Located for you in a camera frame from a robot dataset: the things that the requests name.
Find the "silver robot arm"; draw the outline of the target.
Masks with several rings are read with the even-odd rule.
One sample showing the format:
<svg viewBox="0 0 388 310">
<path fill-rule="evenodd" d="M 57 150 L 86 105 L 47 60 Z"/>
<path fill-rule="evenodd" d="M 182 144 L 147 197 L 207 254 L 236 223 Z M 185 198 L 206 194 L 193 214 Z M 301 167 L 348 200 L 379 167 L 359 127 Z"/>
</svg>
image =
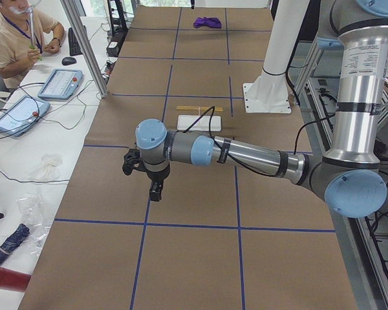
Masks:
<svg viewBox="0 0 388 310">
<path fill-rule="evenodd" d="M 135 130 L 133 153 L 137 169 L 151 179 L 150 198 L 161 199 L 171 161 L 197 166 L 217 161 L 286 178 L 349 218 L 377 211 L 387 197 L 373 150 L 388 59 L 388 1 L 322 1 L 318 39 L 343 47 L 332 145 L 321 159 L 190 129 L 168 130 L 146 119 Z"/>
</svg>

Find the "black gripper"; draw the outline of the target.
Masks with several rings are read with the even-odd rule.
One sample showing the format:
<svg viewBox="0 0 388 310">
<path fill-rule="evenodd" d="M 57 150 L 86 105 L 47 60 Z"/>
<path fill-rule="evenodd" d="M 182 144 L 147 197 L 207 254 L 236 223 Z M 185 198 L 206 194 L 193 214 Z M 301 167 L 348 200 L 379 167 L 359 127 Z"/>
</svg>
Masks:
<svg viewBox="0 0 388 310">
<path fill-rule="evenodd" d="M 160 171 L 147 171 L 147 176 L 151 180 L 149 198 L 153 202 L 159 202 L 162 199 L 162 188 L 164 180 L 169 176 L 169 168 L 166 167 Z"/>
</svg>

